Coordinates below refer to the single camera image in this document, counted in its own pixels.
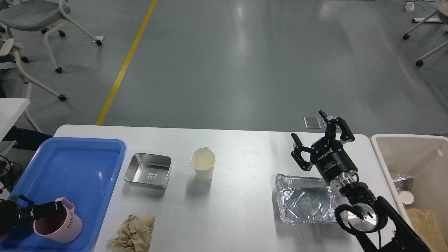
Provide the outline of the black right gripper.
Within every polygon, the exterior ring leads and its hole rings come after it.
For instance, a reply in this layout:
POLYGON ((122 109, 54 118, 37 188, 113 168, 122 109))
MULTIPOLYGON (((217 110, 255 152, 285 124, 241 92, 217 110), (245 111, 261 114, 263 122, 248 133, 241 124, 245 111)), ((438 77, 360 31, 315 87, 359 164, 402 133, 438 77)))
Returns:
POLYGON ((310 171, 315 165, 327 185, 337 176, 345 172, 357 172, 358 169, 349 155, 343 149, 342 143, 353 142, 354 135, 346 121, 340 117, 333 118, 324 111, 318 111, 326 123, 324 137, 318 139, 311 146, 305 147, 296 133, 291 133, 295 147, 291 156, 303 171, 310 171), (341 135, 336 139, 336 129, 339 127, 341 135), (301 153, 310 153, 310 161, 305 161, 301 153))

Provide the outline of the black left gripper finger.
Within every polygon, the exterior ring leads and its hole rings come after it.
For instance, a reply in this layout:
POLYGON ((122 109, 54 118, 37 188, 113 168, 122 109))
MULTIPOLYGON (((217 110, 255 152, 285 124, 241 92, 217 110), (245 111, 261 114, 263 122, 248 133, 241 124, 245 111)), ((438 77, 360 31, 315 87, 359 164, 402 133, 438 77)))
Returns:
POLYGON ((14 213, 14 222, 32 222, 39 218, 51 216, 64 210, 61 202, 48 202, 18 209, 14 213))

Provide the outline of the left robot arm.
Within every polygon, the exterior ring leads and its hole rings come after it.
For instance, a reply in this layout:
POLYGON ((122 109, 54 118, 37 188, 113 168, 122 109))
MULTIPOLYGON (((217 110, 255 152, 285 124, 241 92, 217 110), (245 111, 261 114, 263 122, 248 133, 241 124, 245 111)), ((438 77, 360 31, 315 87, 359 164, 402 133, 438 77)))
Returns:
POLYGON ((22 240, 34 233, 33 222, 50 217, 64 210, 62 203, 48 202, 35 204, 24 195, 16 195, 12 200, 4 200, 0 206, 1 241, 9 238, 22 240))

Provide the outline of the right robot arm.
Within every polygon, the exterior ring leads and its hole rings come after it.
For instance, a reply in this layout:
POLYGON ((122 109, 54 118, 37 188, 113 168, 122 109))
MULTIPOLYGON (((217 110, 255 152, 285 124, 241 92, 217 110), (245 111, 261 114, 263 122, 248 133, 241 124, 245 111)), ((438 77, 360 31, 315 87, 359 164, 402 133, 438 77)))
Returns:
POLYGON ((382 196, 376 197, 368 185, 359 181, 358 169, 343 148, 355 137, 345 120, 318 112, 326 123, 325 135, 305 147, 298 135, 291 134, 295 147, 291 156, 304 171, 313 166, 326 185, 335 186, 348 204, 339 205, 334 213, 339 226, 357 238, 365 252, 428 252, 430 248, 382 196), (380 233, 391 220, 395 233, 390 242, 376 247, 368 233, 380 233))

